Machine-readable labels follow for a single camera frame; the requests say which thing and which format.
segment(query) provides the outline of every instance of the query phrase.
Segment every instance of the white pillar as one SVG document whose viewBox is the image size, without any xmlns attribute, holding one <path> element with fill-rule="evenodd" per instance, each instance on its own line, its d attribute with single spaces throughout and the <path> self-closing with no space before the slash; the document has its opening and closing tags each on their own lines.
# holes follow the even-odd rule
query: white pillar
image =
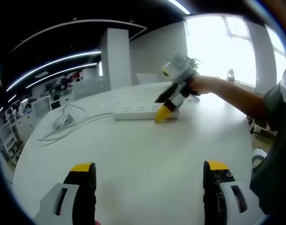
<svg viewBox="0 0 286 225">
<path fill-rule="evenodd" d="M 276 62 L 272 43 L 265 26 L 246 21 L 255 54 L 257 92 L 265 94 L 277 83 Z"/>
<path fill-rule="evenodd" d="M 100 48 L 106 90 L 131 86 L 128 30 L 108 28 Z"/>
</svg>

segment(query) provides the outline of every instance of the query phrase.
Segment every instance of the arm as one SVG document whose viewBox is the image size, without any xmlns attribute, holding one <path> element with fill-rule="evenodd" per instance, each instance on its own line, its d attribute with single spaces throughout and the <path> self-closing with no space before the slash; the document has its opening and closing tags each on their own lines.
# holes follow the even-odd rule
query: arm
<svg viewBox="0 0 286 225">
<path fill-rule="evenodd" d="M 214 93 L 246 115 L 259 121 L 266 121 L 264 97 L 256 93 L 246 91 L 228 81 L 210 76 L 195 77 L 190 87 L 200 94 Z"/>
</svg>

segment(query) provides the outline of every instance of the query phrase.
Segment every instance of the sleeve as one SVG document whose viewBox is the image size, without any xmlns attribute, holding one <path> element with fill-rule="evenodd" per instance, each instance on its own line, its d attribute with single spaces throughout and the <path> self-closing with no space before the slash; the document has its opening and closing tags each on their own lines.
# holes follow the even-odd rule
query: sleeve
<svg viewBox="0 0 286 225">
<path fill-rule="evenodd" d="M 280 83 L 269 90 L 264 96 L 264 107 L 267 123 L 272 131 L 277 131 L 283 118 L 284 100 L 282 98 Z"/>
</svg>

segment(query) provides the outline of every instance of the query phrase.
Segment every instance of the yellow cap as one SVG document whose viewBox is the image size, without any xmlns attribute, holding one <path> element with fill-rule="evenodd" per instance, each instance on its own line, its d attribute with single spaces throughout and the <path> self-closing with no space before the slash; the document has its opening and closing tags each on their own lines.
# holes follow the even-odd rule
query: yellow cap
<svg viewBox="0 0 286 225">
<path fill-rule="evenodd" d="M 172 112 L 166 107 L 166 106 L 162 106 L 157 114 L 155 115 L 155 122 L 159 123 L 161 121 L 163 121 L 164 119 L 167 119 L 171 116 Z"/>
<path fill-rule="evenodd" d="M 91 164 L 92 164 L 92 162 L 78 164 L 78 165 L 74 166 L 70 171 L 88 172 Z"/>
<path fill-rule="evenodd" d="M 213 160 L 207 160 L 207 162 L 210 166 L 210 170 L 229 170 L 225 163 Z"/>
</svg>

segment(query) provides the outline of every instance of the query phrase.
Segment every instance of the ceiling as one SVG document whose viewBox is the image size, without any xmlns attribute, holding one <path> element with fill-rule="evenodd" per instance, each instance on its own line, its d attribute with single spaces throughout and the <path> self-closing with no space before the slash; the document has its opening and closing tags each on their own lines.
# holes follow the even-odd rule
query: ceiling
<svg viewBox="0 0 286 225">
<path fill-rule="evenodd" d="M 222 12 L 241 14 L 248 19 L 259 19 L 240 1 L 178 0 L 192 15 Z M 6 105 L 14 94 L 25 94 L 25 87 L 37 81 L 35 75 L 49 74 L 91 62 L 99 62 L 100 55 L 87 56 L 53 64 L 24 79 L 10 91 L 6 89 L 27 72 L 73 54 L 99 50 L 100 38 L 107 28 L 129 30 L 133 39 L 159 27 L 182 21 L 186 16 L 167 0 L 72 1 L 57 5 L 39 2 L 36 5 L 0 7 L 0 102 Z M 115 20 L 127 22 L 87 22 L 87 20 Z M 31 39 L 29 37 L 52 26 Z"/>
</svg>

